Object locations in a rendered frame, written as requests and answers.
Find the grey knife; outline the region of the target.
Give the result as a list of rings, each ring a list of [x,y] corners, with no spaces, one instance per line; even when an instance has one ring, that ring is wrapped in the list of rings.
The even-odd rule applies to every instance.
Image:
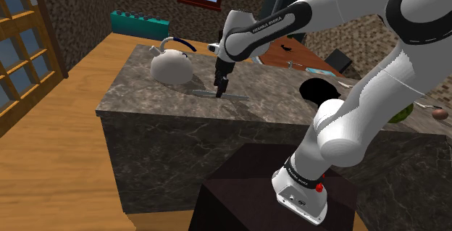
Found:
[[[213,91],[203,91],[203,90],[192,90],[192,93],[198,96],[212,96],[216,98],[232,98],[232,99],[240,99],[240,100],[247,100],[249,99],[248,96],[241,96],[241,95],[234,95],[229,93],[221,93],[213,92]]]

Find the red-brown table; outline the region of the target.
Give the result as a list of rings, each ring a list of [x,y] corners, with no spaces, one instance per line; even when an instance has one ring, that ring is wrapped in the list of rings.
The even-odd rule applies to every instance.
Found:
[[[288,68],[288,62],[293,62],[295,70],[305,70],[307,67],[328,70],[338,77],[343,77],[337,70],[331,67],[323,59],[310,51],[305,45],[296,39],[284,36],[271,42],[266,53],[259,56],[265,65]]]

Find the black bowl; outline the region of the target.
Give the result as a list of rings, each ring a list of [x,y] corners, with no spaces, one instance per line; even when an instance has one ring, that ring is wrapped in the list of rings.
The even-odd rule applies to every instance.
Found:
[[[318,77],[302,82],[299,92],[304,100],[313,102],[318,107],[327,100],[339,99],[341,96],[333,84]]]

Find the teal box with dark knobs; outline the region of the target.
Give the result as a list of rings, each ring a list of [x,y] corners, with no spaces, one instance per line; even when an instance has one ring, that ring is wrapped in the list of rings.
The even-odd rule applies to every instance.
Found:
[[[156,18],[119,10],[110,13],[110,20],[113,33],[156,41],[162,41],[170,36],[170,22],[166,20],[157,20]]]

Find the dark robot stand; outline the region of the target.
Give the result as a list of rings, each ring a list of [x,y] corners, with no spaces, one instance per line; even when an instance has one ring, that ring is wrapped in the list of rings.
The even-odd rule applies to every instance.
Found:
[[[353,231],[357,188],[329,169],[325,220],[315,226],[277,202],[271,178],[296,146],[242,145],[202,185],[188,231]]]

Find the green watermelon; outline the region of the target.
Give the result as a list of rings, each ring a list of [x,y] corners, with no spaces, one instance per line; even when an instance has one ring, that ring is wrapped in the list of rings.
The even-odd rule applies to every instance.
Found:
[[[414,109],[414,104],[408,105],[406,108],[399,111],[399,113],[395,114],[391,119],[388,120],[388,123],[399,123],[401,121],[404,121],[412,112]]]

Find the wooden door with glass panes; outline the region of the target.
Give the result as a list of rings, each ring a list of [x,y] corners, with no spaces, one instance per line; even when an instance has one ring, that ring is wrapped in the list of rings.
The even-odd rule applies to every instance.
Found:
[[[44,0],[0,0],[0,137],[67,77]]]

